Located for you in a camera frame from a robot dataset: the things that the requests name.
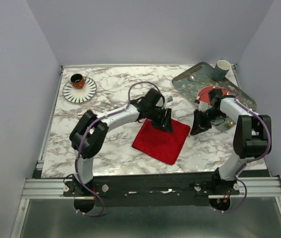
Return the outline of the red cloth napkin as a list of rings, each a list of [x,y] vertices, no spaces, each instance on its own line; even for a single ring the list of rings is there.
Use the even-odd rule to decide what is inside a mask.
[[[176,120],[171,122],[173,132],[165,132],[154,128],[151,122],[146,120],[135,137],[132,147],[165,164],[175,164],[190,127]]]

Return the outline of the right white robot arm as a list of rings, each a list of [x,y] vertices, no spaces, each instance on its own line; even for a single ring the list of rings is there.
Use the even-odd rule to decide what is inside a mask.
[[[195,110],[190,134],[196,135],[212,128],[211,122],[219,117],[230,117],[236,123],[233,138],[234,152],[211,176],[210,188],[222,194],[236,183],[239,174],[251,162],[270,153],[272,148],[272,123],[268,115],[260,115],[243,105],[238,97],[224,95],[221,89],[208,92],[211,107]]]

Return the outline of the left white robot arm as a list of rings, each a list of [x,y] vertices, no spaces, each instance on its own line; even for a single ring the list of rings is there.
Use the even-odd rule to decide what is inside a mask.
[[[118,109],[103,114],[86,111],[70,133],[71,146],[77,152],[73,174],[75,191],[81,196],[91,192],[93,159],[101,150],[108,132],[141,119],[149,120],[155,129],[173,132],[171,113],[165,97],[154,88],[133,100],[128,94],[127,104]]]

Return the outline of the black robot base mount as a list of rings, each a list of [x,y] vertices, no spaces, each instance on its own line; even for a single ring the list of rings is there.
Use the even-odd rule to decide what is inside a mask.
[[[236,180],[224,181],[214,172],[129,176],[95,176],[82,186],[75,178],[65,181],[65,197],[75,198],[77,209],[92,206],[214,206],[227,210],[230,197],[239,195]]]

